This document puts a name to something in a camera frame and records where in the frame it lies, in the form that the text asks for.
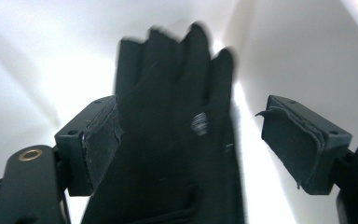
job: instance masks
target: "glove finger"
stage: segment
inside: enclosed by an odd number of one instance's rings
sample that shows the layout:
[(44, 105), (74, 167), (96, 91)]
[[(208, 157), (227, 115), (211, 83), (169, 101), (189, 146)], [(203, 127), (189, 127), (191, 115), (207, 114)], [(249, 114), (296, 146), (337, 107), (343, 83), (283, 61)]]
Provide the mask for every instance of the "glove finger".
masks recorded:
[(180, 54), (177, 41), (157, 29), (151, 29), (145, 42), (139, 84), (147, 82), (158, 87), (158, 84), (172, 82)]
[(184, 67), (177, 83), (178, 103), (179, 106), (200, 107), (211, 61), (208, 38), (203, 29), (195, 23), (181, 44), (184, 45), (185, 52)]
[(118, 97), (127, 95), (137, 82), (141, 67), (142, 48), (141, 43), (128, 39), (122, 39), (120, 42), (115, 89)]
[(222, 49), (212, 60), (209, 86), (206, 94), (210, 107), (223, 107), (228, 114), (231, 99), (231, 83), (234, 62), (228, 49)]

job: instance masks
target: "brass screw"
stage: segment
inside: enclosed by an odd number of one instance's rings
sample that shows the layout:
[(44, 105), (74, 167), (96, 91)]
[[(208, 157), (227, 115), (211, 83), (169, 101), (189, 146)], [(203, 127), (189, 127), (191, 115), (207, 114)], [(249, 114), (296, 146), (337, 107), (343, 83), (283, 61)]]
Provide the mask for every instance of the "brass screw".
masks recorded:
[(40, 149), (29, 149), (24, 151), (19, 156), (20, 161), (31, 161), (34, 160), (42, 155), (43, 151)]

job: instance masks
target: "glove label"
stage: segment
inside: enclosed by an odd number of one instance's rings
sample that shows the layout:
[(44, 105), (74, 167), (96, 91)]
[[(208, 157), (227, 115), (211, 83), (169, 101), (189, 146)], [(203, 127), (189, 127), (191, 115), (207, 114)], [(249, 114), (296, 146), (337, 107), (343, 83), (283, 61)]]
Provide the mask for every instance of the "glove label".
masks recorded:
[(191, 129), (198, 135), (202, 136), (207, 133), (208, 120), (205, 113), (200, 113), (193, 118), (191, 122)]

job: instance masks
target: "glove logo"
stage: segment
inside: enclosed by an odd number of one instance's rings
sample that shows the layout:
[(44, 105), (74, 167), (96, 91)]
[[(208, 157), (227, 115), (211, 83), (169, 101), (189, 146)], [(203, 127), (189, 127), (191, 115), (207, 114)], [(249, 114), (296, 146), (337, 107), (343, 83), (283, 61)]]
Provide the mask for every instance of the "glove logo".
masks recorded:
[(202, 136), (207, 133), (208, 120), (205, 113), (200, 113), (193, 118), (191, 129), (198, 135)]

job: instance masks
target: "black glove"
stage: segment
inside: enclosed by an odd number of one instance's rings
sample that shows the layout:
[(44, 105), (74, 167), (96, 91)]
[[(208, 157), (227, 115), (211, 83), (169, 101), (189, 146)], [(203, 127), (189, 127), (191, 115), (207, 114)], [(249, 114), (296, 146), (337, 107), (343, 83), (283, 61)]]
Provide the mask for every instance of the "black glove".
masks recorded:
[(143, 44), (121, 41), (124, 134), (83, 223), (243, 222), (235, 150), (226, 148), (232, 69), (226, 49), (210, 59), (197, 24), (181, 43), (155, 29)]

